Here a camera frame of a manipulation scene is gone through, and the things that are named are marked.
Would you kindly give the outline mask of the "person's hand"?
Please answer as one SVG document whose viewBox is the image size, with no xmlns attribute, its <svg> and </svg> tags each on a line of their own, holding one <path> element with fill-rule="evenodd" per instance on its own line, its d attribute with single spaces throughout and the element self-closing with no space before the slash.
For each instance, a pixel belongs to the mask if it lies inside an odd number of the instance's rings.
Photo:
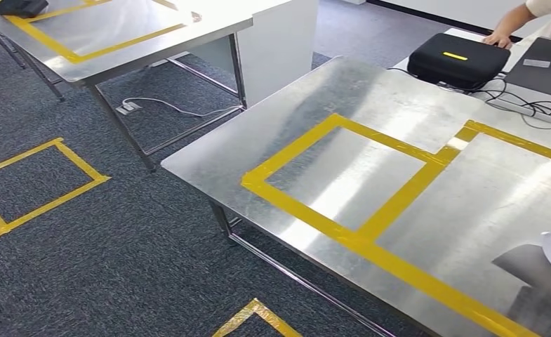
<svg viewBox="0 0 551 337">
<path fill-rule="evenodd" d="M 482 39 L 482 43 L 497 46 L 499 48 L 510 49 L 512 46 L 512 40 L 509 33 L 500 32 L 495 30 L 490 35 Z"/>
</svg>

